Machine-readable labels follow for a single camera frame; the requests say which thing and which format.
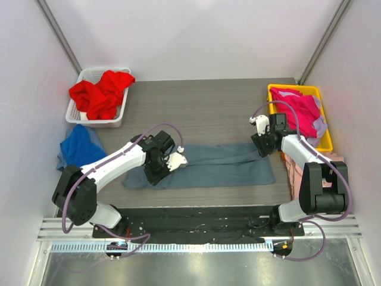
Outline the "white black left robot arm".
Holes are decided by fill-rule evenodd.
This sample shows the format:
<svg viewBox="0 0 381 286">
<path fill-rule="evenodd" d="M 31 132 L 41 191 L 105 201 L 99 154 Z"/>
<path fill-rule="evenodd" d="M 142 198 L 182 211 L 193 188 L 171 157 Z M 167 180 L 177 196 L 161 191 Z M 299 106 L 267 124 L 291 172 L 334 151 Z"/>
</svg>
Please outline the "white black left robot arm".
<svg viewBox="0 0 381 286">
<path fill-rule="evenodd" d="M 136 136 L 118 151 L 94 163 L 81 167 L 69 165 L 62 172 L 52 202 L 72 224 L 102 225 L 111 236 L 122 237 L 127 223 L 115 207 L 98 201 L 98 192 L 120 175 L 141 166 L 148 182 L 156 185 L 187 162 L 183 147 L 166 153 L 173 145 L 171 136 L 162 130 L 155 136 Z"/>
</svg>

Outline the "grey-blue t shirt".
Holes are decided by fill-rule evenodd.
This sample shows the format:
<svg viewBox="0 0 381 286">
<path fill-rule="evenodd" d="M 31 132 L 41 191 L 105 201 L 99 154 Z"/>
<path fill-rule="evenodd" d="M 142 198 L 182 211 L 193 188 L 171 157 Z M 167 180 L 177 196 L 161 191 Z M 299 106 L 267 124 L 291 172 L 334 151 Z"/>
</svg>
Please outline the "grey-blue t shirt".
<svg viewBox="0 0 381 286">
<path fill-rule="evenodd" d="M 157 185 L 148 182 L 143 167 L 127 172 L 127 189 L 186 189 L 257 186 L 275 183 L 268 157 L 261 157 L 253 143 L 190 144 L 185 147 L 186 167 L 175 170 Z"/>
</svg>

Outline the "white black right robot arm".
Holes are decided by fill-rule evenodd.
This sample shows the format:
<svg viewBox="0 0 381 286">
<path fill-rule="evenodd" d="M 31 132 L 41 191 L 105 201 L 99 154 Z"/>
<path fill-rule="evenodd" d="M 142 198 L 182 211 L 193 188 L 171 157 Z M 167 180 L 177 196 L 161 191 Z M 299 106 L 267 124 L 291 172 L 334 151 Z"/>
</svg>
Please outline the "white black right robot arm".
<svg viewBox="0 0 381 286">
<path fill-rule="evenodd" d="M 269 228 L 283 235 L 298 223 L 319 217 L 339 221 L 347 217 L 352 206 L 348 185 L 348 168 L 342 161 L 332 161 L 319 153 L 297 130 L 292 130 L 285 113 L 251 117 L 256 129 L 251 139 L 259 155 L 265 157 L 281 151 L 302 169 L 299 197 L 273 207 Z"/>
</svg>

